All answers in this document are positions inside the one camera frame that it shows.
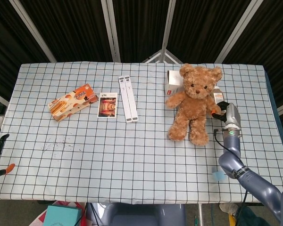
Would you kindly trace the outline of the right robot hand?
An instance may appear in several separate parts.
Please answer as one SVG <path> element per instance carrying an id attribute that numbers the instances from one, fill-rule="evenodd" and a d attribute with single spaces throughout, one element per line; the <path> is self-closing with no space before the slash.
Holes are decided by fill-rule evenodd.
<path id="1" fill-rule="evenodd" d="M 217 104 L 224 114 L 217 114 L 214 111 L 211 112 L 213 118 L 223 121 L 225 123 L 224 129 L 227 130 L 240 130 L 241 129 L 241 118 L 238 112 L 238 108 L 233 103 L 225 101 Z"/>

